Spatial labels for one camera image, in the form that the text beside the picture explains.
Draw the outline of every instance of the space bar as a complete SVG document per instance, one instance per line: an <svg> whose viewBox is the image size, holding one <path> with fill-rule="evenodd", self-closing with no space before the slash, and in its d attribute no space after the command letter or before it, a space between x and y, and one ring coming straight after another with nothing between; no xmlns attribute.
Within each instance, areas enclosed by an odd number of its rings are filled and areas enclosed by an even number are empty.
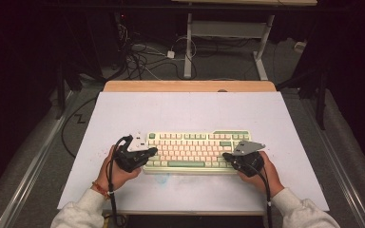
<svg viewBox="0 0 365 228"><path fill-rule="evenodd" d="M205 167L203 161L169 161L168 167Z"/></svg>

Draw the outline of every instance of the dark background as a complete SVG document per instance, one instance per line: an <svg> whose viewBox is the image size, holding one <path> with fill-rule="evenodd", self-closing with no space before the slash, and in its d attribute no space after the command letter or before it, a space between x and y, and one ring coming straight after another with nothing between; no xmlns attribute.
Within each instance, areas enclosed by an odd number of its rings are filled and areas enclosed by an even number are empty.
<svg viewBox="0 0 365 228"><path fill-rule="evenodd" d="M21 143L50 109L48 97L56 87L59 63L72 61L101 76L99 54L92 47L95 41L89 29L94 23L88 14L72 13L64 21L61 13L44 11L37 3L0 1L0 177ZM347 3L319 2L338 6ZM186 19L181 15L154 16L148 12L132 15L130 22L147 17L155 23L135 26L160 40L171 40L185 30ZM69 28L74 28L77 41ZM309 41L294 77L318 66L327 69L328 88L365 154L365 1L360 1L350 14L324 15L318 23L314 18L279 15L271 41L288 37Z"/></svg>

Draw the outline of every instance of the hand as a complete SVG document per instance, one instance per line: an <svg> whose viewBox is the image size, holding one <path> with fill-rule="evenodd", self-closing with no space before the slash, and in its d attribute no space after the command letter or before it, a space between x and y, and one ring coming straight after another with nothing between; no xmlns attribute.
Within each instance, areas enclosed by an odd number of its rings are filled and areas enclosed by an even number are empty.
<svg viewBox="0 0 365 228"><path fill-rule="evenodd" d="M265 177L265 179L266 177L268 177L271 197L274 197L278 192L283 190L284 186L280 183L277 168L274 166L273 163L271 163L266 153L264 151L260 151L259 153L262 156L264 162L263 166L264 168L261 170L260 173ZM265 184L263 183L260 176L256 175L251 178L248 178L245 174L241 173L240 171L238 172L238 174L243 181L254 184L256 188L260 190L260 192L264 194L266 193Z"/></svg>
<svg viewBox="0 0 365 228"><path fill-rule="evenodd" d="M122 187L127 181L134 179L138 177L138 175L141 173L141 168L137 168L133 170L131 173L128 173L121 169L117 162L112 161L112 153L114 153L114 145L111 146L111 149L108 153L108 156L103 161L102 168L100 169L99 177L97 178L97 183L106 191L108 191L108 180L106 176L106 169L107 172L109 172L109 162L113 162L112 166L112 183L114 184L114 190L119 189ZM92 186L91 189L99 192L96 187Z"/></svg>

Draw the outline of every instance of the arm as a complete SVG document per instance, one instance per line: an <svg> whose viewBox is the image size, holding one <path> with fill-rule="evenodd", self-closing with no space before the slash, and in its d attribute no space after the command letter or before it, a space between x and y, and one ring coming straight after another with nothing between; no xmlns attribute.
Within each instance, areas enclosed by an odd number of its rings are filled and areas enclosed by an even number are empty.
<svg viewBox="0 0 365 228"><path fill-rule="evenodd" d="M339 227L336 221L327 213L318 209L309 199L299 199L293 192L285 188L280 180L276 167L271 163L265 152L259 152L264 160L264 169L261 174L268 177L272 203L283 215L283 227ZM245 182L254 184L262 193L265 185L259 176L248 178L238 173Z"/></svg>
<svg viewBox="0 0 365 228"><path fill-rule="evenodd" d="M111 160L114 146L111 147L108 156L103 161L103 165L100 169L99 176L96 180L97 184L108 192L108 180L106 177L106 169L109 162L114 162L113 166L113 184L115 190L123 186L128 180L138 177L141 169L135 169L131 173L125 172L118 167L115 161ZM69 202L58 213L51 223L51 228L54 227L89 227L100 228L103 227L104 218L102 216L103 206L106 202L106 197L101 193L97 186L93 185L90 189L87 189L82 197L77 202Z"/></svg>

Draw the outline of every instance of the black controller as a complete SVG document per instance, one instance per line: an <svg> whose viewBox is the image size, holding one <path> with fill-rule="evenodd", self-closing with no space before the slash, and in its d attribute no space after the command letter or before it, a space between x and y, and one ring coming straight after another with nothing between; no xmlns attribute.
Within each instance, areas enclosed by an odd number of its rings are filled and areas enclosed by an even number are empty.
<svg viewBox="0 0 365 228"><path fill-rule="evenodd" d="M150 157L154 156L158 149L148 148L140 136L135 139L132 136L123 137L125 144L120 145L113 154L113 160L124 171L131 173L134 169L145 165Z"/></svg>
<svg viewBox="0 0 365 228"><path fill-rule="evenodd" d="M247 177L253 177L260 172L264 162L258 149L265 147L256 142L240 142L233 154L223 153L223 157L230 162L234 169L241 171Z"/></svg>

